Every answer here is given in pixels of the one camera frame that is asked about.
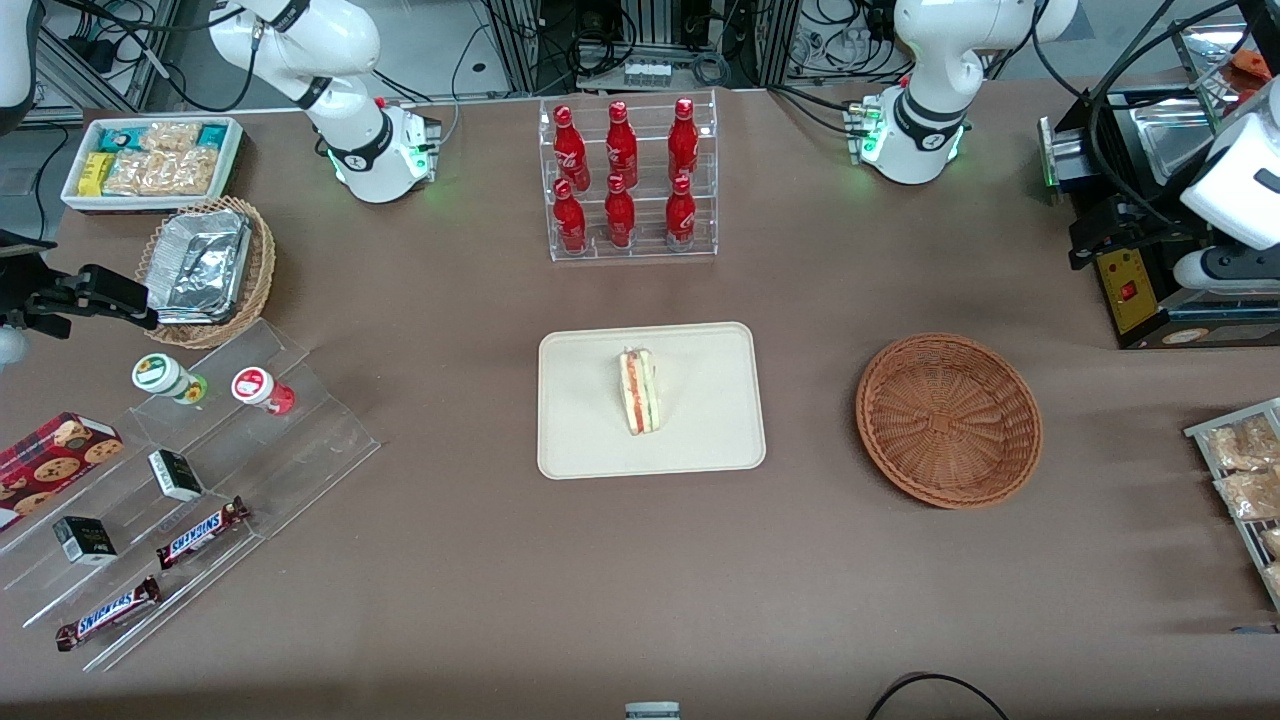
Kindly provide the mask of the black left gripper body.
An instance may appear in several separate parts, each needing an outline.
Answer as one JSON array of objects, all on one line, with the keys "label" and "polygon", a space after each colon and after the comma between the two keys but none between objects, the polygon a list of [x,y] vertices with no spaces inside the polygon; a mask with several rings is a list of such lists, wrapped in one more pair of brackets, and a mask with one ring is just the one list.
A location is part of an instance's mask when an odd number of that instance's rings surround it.
[{"label": "black left gripper body", "polygon": [[1213,232],[1208,223],[1188,209],[1179,193],[1161,193],[1146,204],[1135,200],[1124,202],[1129,215],[1125,251],[1156,249],[1166,265],[1172,265],[1196,250],[1213,245]]}]

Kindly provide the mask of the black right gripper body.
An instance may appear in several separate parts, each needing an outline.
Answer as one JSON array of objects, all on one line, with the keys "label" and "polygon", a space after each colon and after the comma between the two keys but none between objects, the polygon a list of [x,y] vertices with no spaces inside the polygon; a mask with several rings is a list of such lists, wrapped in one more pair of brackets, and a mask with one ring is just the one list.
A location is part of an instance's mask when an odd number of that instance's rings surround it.
[{"label": "black right gripper body", "polygon": [[68,340],[72,320],[81,314],[83,277],[61,272],[35,273],[4,270],[1,282],[1,324],[33,331],[55,340]]}]

